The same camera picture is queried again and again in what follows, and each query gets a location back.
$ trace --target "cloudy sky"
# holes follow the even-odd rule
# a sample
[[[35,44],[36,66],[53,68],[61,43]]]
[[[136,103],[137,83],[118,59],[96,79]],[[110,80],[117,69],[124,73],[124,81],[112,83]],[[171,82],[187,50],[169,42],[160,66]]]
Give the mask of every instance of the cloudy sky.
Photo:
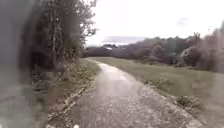
[[[222,0],[98,0],[99,29],[88,44],[106,36],[187,37],[211,33],[224,19]]]

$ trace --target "grass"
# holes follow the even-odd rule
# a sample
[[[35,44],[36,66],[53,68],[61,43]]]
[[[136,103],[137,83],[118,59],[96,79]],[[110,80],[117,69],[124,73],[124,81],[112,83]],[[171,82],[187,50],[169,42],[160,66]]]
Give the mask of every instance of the grass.
[[[195,117],[204,111],[204,101],[212,94],[215,77],[223,74],[171,66],[142,64],[111,57],[93,57],[126,71],[145,84],[153,85],[163,95],[175,96],[175,102]]]
[[[46,106],[49,114],[62,111],[65,101],[71,95],[89,87],[98,71],[97,64],[80,59],[78,63],[66,64],[66,71],[61,77],[57,77],[56,73],[48,72],[46,74],[51,74],[51,77],[35,83],[46,87],[42,91],[36,91],[37,101]]]

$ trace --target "distant hill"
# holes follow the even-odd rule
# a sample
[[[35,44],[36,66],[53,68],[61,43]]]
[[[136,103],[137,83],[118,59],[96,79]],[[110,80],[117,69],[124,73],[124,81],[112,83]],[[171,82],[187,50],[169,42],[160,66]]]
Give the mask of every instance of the distant hill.
[[[107,36],[102,41],[103,44],[131,44],[138,41],[144,40],[145,37],[135,37],[135,36]]]

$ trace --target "treeline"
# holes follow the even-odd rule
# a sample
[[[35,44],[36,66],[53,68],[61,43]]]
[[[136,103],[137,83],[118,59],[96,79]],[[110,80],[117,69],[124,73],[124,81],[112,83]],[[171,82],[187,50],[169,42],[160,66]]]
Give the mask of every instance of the treeline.
[[[23,30],[19,65],[21,69],[57,69],[77,60],[91,28],[91,4],[82,0],[36,0]]]
[[[86,48],[84,56],[111,56],[139,60],[143,63],[164,63],[177,67],[224,72],[224,25],[212,34],[199,33],[187,38],[148,38],[135,44]]]

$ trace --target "gravel path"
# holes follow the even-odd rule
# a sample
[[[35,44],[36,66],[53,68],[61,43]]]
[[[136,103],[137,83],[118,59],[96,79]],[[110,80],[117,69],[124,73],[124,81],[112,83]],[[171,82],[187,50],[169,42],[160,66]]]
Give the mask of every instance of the gravel path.
[[[201,124],[131,75],[98,63],[101,73],[69,111],[80,128],[196,128]]]

